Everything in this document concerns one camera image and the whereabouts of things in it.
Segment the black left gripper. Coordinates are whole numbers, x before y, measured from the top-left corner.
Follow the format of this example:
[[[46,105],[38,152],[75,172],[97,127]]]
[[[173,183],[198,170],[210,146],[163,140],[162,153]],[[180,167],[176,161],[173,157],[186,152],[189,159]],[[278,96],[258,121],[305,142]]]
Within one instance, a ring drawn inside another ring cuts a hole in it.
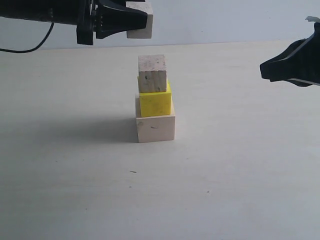
[[[79,45],[92,46],[97,39],[142,28],[146,13],[127,7],[128,0],[80,0],[76,24]]]

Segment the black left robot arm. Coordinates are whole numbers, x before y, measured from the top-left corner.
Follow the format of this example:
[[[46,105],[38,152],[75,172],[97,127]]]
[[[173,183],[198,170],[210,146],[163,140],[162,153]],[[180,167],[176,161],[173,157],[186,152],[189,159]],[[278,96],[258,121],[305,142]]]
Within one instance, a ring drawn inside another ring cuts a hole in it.
[[[129,39],[150,39],[153,10],[146,0],[2,0],[3,18],[76,26],[77,43],[93,45],[126,32]],[[307,16],[314,33],[288,46],[281,54],[263,62],[260,74],[270,82],[289,82],[299,87],[320,83],[320,19]]]

